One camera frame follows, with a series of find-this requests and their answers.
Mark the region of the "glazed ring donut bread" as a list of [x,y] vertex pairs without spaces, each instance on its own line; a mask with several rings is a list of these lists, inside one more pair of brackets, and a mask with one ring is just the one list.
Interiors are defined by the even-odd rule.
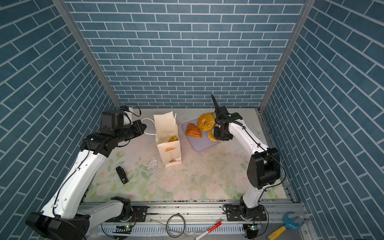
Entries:
[[212,141],[212,142],[219,142],[219,141],[220,141],[220,140],[217,140],[217,139],[214,137],[214,132],[213,132],[213,130],[209,131],[209,133],[208,133],[208,138],[209,138],[209,140]]

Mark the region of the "printed paper bag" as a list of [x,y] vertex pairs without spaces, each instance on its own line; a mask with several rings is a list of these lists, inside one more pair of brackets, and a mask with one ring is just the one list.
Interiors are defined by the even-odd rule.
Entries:
[[[179,137],[176,114],[173,112],[154,115],[156,129],[156,144],[164,166],[171,167],[182,163],[181,142]],[[179,141],[169,143],[172,136],[177,136]]]

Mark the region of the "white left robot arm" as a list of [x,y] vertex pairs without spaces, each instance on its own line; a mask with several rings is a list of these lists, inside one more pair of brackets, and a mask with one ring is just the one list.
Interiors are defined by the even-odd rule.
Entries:
[[105,110],[99,130],[84,138],[77,158],[64,181],[40,212],[32,212],[26,225],[50,240],[84,240],[88,230],[110,219],[131,221],[135,217],[131,201],[113,197],[86,211],[78,208],[100,166],[112,150],[126,146],[144,134],[147,126],[132,121],[132,108]]

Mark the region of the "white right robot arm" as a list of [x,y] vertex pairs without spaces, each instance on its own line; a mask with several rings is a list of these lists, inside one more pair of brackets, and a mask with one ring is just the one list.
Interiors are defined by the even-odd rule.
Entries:
[[250,220],[267,217],[260,204],[262,195],[281,177],[280,153],[259,140],[241,120],[214,127],[214,138],[229,141],[236,138],[250,156],[247,167],[249,186],[241,197],[239,209],[242,218]]

